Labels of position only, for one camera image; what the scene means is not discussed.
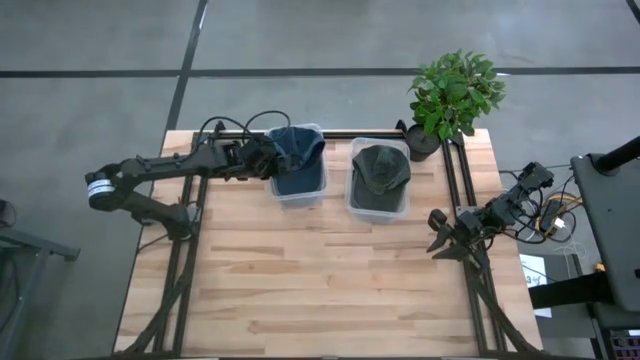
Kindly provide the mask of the black cart base bar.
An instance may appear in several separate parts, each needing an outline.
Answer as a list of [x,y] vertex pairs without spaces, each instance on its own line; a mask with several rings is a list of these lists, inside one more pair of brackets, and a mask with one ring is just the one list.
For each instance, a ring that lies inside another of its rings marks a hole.
[[604,272],[535,286],[529,288],[528,291],[534,309],[582,303],[615,303],[607,275]]

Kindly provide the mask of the black plant pot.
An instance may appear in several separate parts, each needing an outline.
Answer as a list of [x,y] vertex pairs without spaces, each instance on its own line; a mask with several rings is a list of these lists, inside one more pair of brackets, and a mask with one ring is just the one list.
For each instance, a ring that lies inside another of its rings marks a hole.
[[410,150],[410,160],[422,162],[441,146],[440,138],[435,135],[426,135],[422,125],[411,126],[405,134],[406,144]]

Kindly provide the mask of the black cart pole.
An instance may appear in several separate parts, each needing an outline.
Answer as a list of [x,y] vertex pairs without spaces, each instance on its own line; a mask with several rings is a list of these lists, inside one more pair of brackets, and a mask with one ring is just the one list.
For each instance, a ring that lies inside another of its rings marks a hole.
[[606,153],[593,156],[593,166],[601,174],[614,175],[619,168],[640,157],[640,136]]

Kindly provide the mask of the green leafy plant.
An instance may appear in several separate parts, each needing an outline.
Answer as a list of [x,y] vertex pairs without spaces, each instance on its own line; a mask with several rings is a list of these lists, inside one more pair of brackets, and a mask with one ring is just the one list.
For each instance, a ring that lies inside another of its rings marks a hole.
[[415,96],[414,122],[425,135],[445,140],[472,136],[474,121],[499,108],[506,85],[484,54],[457,50],[420,66],[408,92]]

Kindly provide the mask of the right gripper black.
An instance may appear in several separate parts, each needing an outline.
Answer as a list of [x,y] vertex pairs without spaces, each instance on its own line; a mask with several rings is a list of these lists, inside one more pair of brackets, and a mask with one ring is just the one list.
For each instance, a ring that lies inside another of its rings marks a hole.
[[447,216],[439,209],[431,211],[428,225],[436,232],[436,239],[428,247],[427,252],[433,252],[445,245],[447,240],[452,240],[448,248],[433,255],[434,260],[462,261],[469,256],[469,249],[465,246],[473,244],[484,233],[484,225],[481,221],[470,218],[455,219],[454,224],[447,222]]

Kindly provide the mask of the white paper sheet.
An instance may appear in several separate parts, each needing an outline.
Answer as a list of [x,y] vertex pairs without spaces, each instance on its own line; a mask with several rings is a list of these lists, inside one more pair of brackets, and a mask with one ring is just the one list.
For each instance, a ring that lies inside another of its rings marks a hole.
[[520,254],[519,257],[528,288],[548,284],[549,278],[546,275],[543,257],[525,254]]

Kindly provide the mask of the black aluminium frame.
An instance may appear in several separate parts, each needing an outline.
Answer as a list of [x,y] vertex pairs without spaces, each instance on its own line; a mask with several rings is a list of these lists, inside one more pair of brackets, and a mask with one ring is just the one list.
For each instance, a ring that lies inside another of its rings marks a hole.
[[472,357],[515,345],[468,294],[461,263],[428,248],[450,212],[441,153],[412,167],[406,215],[363,222],[345,201],[350,155],[398,130],[329,130],[324,200],[284,208],[259,180],[162,180],[155,200],[198,207],[198,235],[146,228],[114,345],[123,360]]

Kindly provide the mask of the grey metal stand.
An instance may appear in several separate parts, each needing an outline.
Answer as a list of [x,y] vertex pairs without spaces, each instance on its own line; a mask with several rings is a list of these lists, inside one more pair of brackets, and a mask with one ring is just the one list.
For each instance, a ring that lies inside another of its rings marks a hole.
[[76,261],[80,249],[13,228],[14,205],[0,199],[0,360],[15,353],[26,310],[51,255]]

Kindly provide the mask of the olive grey cap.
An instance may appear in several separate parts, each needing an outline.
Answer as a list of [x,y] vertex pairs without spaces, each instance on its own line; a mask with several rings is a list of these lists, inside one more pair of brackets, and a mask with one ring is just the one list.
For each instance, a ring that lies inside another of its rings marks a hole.
[[409,162],[398,148],[373,145],[352,159],[351,206],[358,209],[398,212],[411,179]]

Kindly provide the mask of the clear plastic container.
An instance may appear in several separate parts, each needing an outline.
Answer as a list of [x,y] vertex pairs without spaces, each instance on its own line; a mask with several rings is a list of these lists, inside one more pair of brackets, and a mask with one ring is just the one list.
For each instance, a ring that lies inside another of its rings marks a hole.
[[351,199],[352,184],[353,184],[352,159],[357,155],[359,151],[373,145],[387,145],[387,146],[400,149],[405,154],[410,166],[409,148],[404,142],[397,141],[397,140],[386,140],[386,139],[366,138],[366,137],[357,137],[353,139],[350,143],[351,149],[350,149],[349,158],[347,161],[348,169],[347,169],[347,175],[346,175],[345,196],[344,196],[345,205],[347,210],[352,215],[354,215],[355,217],[357,217],[359,220],[363,222],[389,224],[404,218],[409,212],[409,203],[410,203],[409,186],[410,186],[411,179],[406,185],[404,196],[403,196],[403,199],[401,200],[400,208],[398,212],[371,211],[371,210],[358,209],[351,206],[350,199]]
[[[305,128],[311,128],[311,129],[315,129],[317,132],[320,132],[323,136],[323,132],[321,127],[318,124],[315,123],[307,123],[307,124],[301,124],[301,125],[297,125],[297,126],[291,126],[291,127],[305,127]],[[322,188],[319,191],[316,192],[309,192],[309,193],[301,193],[301,194],[295,194],[295,195],[286,195],[286,196],[281,196],[278,195],[276,192],[276,188],[274,185],[274,180],[273,177],[269,180],[269,185],[268,185],[268,189],[269,192],[271,193],[272,197],[274,199],[276,199],[277,201],[280,202],[280,204],[285,207],[285,208],[303,208],[303,207],[310,207],[310,206],[314,206],[315,204],[319,203],[322,201],[325,193],[326,193],[326,188],[328,185],[328,172],[325,166],[325,161],[324,161],[324,152],[323,152],[323,156],[322,156],[322,160],[323,160],[323,168],[324,168],[324,181],[322,184]]]

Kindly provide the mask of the blue denim cap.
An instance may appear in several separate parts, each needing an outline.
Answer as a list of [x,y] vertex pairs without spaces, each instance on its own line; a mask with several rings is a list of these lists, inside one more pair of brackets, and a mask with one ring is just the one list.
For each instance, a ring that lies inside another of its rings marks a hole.
[[277,194],[319,191],[324,181],[322,156],[326,145],[322,134],[311,128],[280,127],[271,130],[268,137],[292,160],[290,173],[273,178]]

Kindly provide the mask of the black equipment cart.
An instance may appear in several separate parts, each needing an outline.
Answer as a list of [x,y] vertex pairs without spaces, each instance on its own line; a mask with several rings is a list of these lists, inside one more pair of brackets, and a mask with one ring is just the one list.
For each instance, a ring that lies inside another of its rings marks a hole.
[[640,160],[606,176],[588,156],[570,160],[615,303],[640,312]]

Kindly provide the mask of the yellow white power adapter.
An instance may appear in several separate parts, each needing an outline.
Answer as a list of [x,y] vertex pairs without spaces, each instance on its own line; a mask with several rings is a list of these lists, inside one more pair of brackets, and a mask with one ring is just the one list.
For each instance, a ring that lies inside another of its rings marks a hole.
[[538,222],[538,230],[545,236],[554,235],[557,230],[556,220],[562,210],[563,203],[560,200],[548,200],[542,209],[541,217]]

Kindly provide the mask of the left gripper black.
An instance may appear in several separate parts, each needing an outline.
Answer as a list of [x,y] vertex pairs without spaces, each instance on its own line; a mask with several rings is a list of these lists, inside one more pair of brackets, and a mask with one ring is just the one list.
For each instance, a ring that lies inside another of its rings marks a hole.
[[235,141],[240,159],[239,168],[234,177],[239,180],[258,178],[267,180],[279,178],[291,173],[290,166],[280,166],[280,162],[291,162],[292,155],[276,149],[274,142],[267,137],[252,138],[245,143]]

